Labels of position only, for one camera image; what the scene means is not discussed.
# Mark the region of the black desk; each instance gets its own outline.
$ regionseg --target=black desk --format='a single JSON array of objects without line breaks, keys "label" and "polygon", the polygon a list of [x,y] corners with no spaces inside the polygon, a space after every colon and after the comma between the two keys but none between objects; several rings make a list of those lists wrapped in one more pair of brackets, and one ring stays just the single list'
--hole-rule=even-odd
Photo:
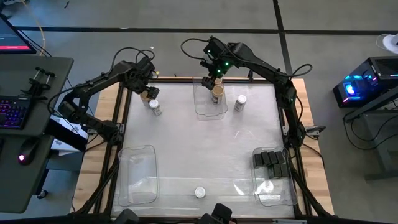
[{"label": "black desk", "polygon": [[[396,110],[378,110],[362,114],[361,120],[364,123],[365,130],[368,132],[367,138],[373,138],[379,131],[381,124],[396,116],[398,116],[398,111]],[[397,127],[398,118],[392,118],[390,121],[388,121],[388,123],[386,123],[386,125],[383,126],[377,138],[371,141],[370,147],[374,147],[389,136],[396,134]],[[398,177],[397,141],[398,136],[394,136],[376,148],[377,159],[379,161],[381,171],[378,173],[365,175],[366,181]]]},{"label": "black desk", "polygon": [[[0,95],[17,96],[21,94],[20,89],[29,89],[29,78],[36,73],[34,68],[42,67],[56,75],[49,83],[51,89],[43,94],[50,98],[62,90],[72,64],[71,58],[0,55]],[[42,134],[50,119],[45,102],[35,104],[24,130],[0,129],[0,137],[5,139],[0,154],[0,212],[24,212],[40,185],[54,139],[53,136]],[[51,106],[56,102],[57,99],[53,100]],[[41,142],[33,162],[21,166],[17,154],[29,136],[41,136]]]}]

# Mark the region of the transparent table surface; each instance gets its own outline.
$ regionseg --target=transparent table surface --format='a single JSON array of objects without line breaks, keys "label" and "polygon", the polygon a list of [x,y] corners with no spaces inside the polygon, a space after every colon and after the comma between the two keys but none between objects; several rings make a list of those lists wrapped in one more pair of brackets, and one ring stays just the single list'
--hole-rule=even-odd
[{"label": "transparent table surface", "polygon": [[[140,217],[200,217],[223,203],[236,218],[294,216],[292,206],[265,207],[254,193],[253,150],[283,145],[272,84],[225,84],[229,109],[215,121],[197,119],[191,83],[152,86],[160,89],[157,100],[162,114],[155,116],[133,93],[123,148],[155,148],[157,198],[152,203],[120,206],[119,172],[112,215],[130,208]],[[233,109],[239,95],[248,99],[242,112]],[[197,187],[205,188],[204,198],[196,198]]]}]

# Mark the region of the black floor stripe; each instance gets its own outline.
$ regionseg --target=black floor stripe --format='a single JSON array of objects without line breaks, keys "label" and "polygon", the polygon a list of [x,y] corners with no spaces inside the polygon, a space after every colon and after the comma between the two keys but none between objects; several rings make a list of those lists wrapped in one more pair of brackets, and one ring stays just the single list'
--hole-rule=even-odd
[{"label": "black floor stripe", "polygon": [[285,63],[285,71],[288,74],[292,74],[293,72],[292,64],[290,63],[289,51],[287,50],[287,42],[286,42],[286,36],[284,34],[284,24],[282,22],[282,14],[280,13],[278,0],[273,0],[273,2],[275,9],[276,23],[278,25],[278,31],[279,31],[280,47],[282,48],[282,56],[284,58],[284,63]]},{"label": "black floor stripe", "polygon": [[381,34],[398,34],[393,30],[285,30],[285,34],[302,34],[302,35],[381,35]]},{"label": "black floor stripe", "polygon": [[[17,26],[22,31],[40,31],[38,27]],[[201,34],[278,34],[275,29],[185,29],[185,28],[99,28],[42,27],[45,32],[115,32],[115,33],[201,33]]]},{"label": "black floor stripe", "polygon": [[[285,30],[278,29],[207,29],[207,28],[116,28],[116,27],[42,27],[45,32],[115,32],[115,33],[198,33],[198,34],[303,34],[303,35],[381,35],[398,34],[398,30]],[[22,31],[40,31],[38,27],[16,26]]]}]

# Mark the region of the clear plastic bin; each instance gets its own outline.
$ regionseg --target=clear plastic bin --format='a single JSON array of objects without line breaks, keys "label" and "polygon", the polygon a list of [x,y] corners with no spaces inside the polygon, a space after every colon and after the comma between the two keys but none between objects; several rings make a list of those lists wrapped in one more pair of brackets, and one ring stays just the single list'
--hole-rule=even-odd
[{"label": "clear plastic bin", "polygon": [[195,102],[195,112],[200,121],[223,119],[228,111],[225,92],[221,103],[216,105],[211,100],[211,91],[201,85],[202,77],[193,77],[193,100]]},{"label": "clear plastic bin", "polygon": [[[282,151],[285,160],[287,152],[283,147],[259,147],[253,150],[253,155],[267,152]],[[279,179],[270,179],[267,167],[259,167],[254,169],[254,163],[251,162],[254,194],[256,199],[260,201],[263,206],[273,205],[295,205],[297,203],[297,196],[294,190],[294,182],[290,173],[289,163],[287,162],[289,177]]]},{"label": "clear plastic bin", "polygon": [[126,148],[119,152],[120,206],[151,203],[157,198],[157,161],[153,146]]}]

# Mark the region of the computer keyboard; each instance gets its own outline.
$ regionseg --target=computer keyboard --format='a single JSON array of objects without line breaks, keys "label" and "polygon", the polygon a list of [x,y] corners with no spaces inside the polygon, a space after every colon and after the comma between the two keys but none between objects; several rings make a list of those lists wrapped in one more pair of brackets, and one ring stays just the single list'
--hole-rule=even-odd
[{"label": "computer keyboard", "polygon": [[24,129],[30,102],[30,98],[22,96],[0,96],[0,128]]}]

